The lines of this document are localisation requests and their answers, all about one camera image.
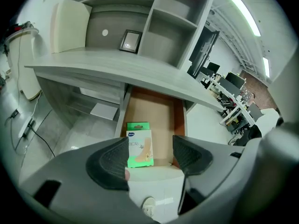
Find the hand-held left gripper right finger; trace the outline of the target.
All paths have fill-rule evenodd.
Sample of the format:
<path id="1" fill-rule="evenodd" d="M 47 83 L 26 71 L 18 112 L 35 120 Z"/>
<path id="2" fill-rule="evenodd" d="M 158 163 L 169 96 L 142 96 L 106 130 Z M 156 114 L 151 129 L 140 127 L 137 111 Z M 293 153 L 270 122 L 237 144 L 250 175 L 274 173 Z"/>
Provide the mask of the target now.
<path id="1" fill-rule="evenodd" d="M 174 160 L 184 174 L 178 207 L 178 214 L 183 215 L 206 199 L 206 195 L 200 191 L 197 178 L 213 163 L 213 155 L 198 145 L 200 140 L 179 135 L 174 135 L 172 139 Z"/>

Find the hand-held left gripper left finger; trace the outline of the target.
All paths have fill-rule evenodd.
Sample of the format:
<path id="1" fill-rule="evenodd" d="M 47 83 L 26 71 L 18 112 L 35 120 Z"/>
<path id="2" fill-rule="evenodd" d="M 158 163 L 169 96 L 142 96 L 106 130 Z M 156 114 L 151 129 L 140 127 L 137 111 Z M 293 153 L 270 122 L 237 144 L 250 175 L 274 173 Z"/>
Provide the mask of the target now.
<path id="1" fill-rule="evenodd" d="M 100 147 L 85 164 L 87 174 L 107 190 L 129 191 L 125 170 L 129 159 L 129 139 L 120 137 L 97 143 Z"/>

